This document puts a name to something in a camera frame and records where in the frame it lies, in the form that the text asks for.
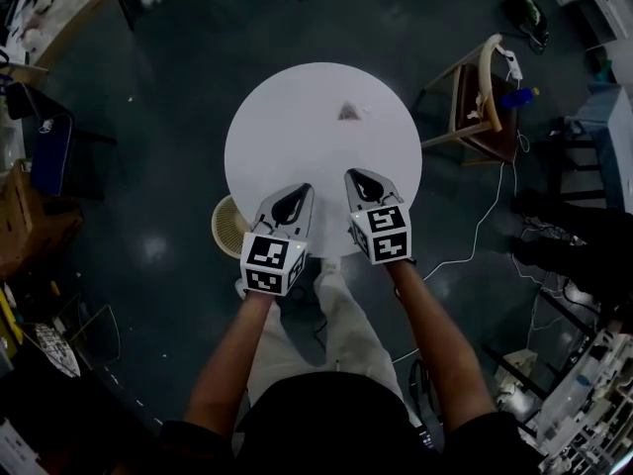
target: white round table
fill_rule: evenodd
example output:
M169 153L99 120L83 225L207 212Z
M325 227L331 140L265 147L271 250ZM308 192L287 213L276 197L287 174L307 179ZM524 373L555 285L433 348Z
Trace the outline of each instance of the white round table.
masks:
M360 120L339 120L345 103ZM408 206L422 153L407 108L382 81L337 63L298 65L266 79L237 110L228 130L228 190L250 223L281 188L310 183L315 204L309 253L335 258L358 251L349 234L345 171L360 167L391 179Z

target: dark floor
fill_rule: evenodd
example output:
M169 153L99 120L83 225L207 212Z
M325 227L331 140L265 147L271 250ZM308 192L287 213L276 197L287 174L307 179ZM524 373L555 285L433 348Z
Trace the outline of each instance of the dark floor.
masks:
M573 114L591 79L584 50L553 0L536 0L550 23L545 54L507 37L524 75L541 96L521 109L520 127L542 140L551 118ZM168 0L138 17L131 33L116 2L79 34L52 70L45 92L71 109L77 125L119 140L105 202L83 203L85 224L63 267L66 291L82 290L89 307L112 305L121 359L101 374L124 404L156 430L182 416L203 363L229 325L238 299L237 261L216 247L211 213L227 195L224 143L242 100L272 74L312 61L361 68L410 105L420 87L495 32L512 32L500 0ZM503 62L496 70L505 75ZM420 138L444 132L437 100L425 100ZM411 209L420 273L470 254L477 221L495 199L497 166L460 167L464 150L447 144L425 152ZM519 153L519 190L543 189L546 169ZM509 213L512 171L503 171L498 206L482 225L468 264L445 266L429 286L459 324L490 377L486 341L505 353L525 347L538 286L521 279L507 239L521 232ZM414 347L384 269L361 255L344 274L385 348L397 357ZM538 279L539 269L527 269ZM309 271L308 281L315 275ZM292 310L286 300L285 311ZM292 338L318 361L312 338L321 318L305 307L285 317ZM556 315L541 304L536 326ZM534 332L539 360L560 365L578 341L566 321ZM406 389L411 358L397 364Z

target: person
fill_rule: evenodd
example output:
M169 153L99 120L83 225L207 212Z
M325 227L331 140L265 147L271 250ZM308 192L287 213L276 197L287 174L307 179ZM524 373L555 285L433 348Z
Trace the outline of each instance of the person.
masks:
M211 473L353 463L423 473L537 473L515 418L496 411L475 351L415 267L407 260L385 266L437 392L446 432L441 455L423 445L409 421L390 355L346 287L340 263L324 260L315 289L327 317L325 366L309 366L295 350L272 296L249 291L200 374L184 420L162 427L161 468ZM251 409L234 458L230 439L246 389Z
M563 229L584 243L514 237L510 248L517 260L567 276L579 290L601 303L605 318L622 316L630 310L633 215L616 209L574 206L534 190L520 193L512 201L512 211Z

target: forearm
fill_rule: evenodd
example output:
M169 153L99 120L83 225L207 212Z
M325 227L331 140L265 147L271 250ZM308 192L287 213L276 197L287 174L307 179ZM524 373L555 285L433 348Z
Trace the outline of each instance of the forearm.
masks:
M493 412L473 347L432 296L415 268L406 261L387 264L398 288L415 342L424 360L446 419L454 430Z
M185 421L226 438L232 434L255 350L273 297L249 293L207 362L189 401Z

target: white pants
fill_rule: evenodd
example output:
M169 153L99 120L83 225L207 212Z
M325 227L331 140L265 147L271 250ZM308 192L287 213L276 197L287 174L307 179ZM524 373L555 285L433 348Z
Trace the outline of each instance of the white pants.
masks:
M312 366L301 357L281 325L279 306L273 303L248 378L251 406L275 382L315 371L365 375L402 399L391 356L354 301L342 275L322 273L315 281L315 292L327 317L325 365Z

